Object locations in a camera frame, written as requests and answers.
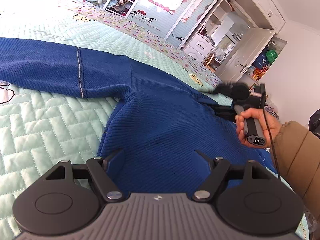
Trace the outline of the sliding door wardrobe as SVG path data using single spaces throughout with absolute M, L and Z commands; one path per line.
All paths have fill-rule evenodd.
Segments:
M 85 0 L 183 48 L 201 29 L 215 35 L 225 16 L 279 33 L 285 20 L 272 0 Z

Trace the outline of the black puffer jacket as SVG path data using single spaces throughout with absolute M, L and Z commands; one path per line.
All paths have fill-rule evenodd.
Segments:
M 320 109 L 310 116 L 308 127 L 313 135 L 320 138 Z

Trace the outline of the mint quilted bee bedspread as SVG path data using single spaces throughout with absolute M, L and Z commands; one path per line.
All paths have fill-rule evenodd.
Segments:
M 80 1 L 56 0 L 52 15 L 57 25 L 45 25 L 38 17 L 13 37 L 39 38 L 83 45 L 124 54 L 149 63 L 195 89 L 208 91 L 217 77 L 191 57 L 166 46 L 153 48 L 153 40 L 141 43 L 121 31 L 128 22 L 100 13 Z M 98 151 L 104 124 L 117 101 L 113 98 L 82 99 L 2 84 L 8 99 L 1 105 L 1 239 L 40 239 L 22 232 L 12 211 L 14 203 L 27 204 L 25 194 L 36 201 L 76 200 L 84 212 L 98 200 L 92 176 L 100 170 L 91 161 Z M 128 200 L 103 207 L 90 223 L 62 239 L 246 239 L 224 224 L 213 209 L 195 203 L 185 193 L 135 193 Z

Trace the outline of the blue knit sweater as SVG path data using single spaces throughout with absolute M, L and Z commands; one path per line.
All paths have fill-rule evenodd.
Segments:
M 273 169 L 270 154 L 242 145 L 235 124 L 218 117 L 215 101 L 176 77 L 126 56 L 65 44 L 1 38 L 1 80 L 87 98 L 118 98 L 98 155 L 119 151 L 112 180 L 124 193 L 186 193 L 209 167 L 197 151 L 235 165 L 249 159 Z

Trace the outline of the white drawer cabinet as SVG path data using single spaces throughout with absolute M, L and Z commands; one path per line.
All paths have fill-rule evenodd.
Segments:
M 196 33 L 183 51 L 197 62 L 202 63 L 214 47 L 213 39 L 210 36 Z

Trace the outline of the wooden chair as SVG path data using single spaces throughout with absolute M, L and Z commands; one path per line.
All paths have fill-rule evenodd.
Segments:
M 210 53 L 202 63 L 211 72 L 215 72 L 217 68 L 221 65 L 221 62 L 215 57 L 214 53 Z

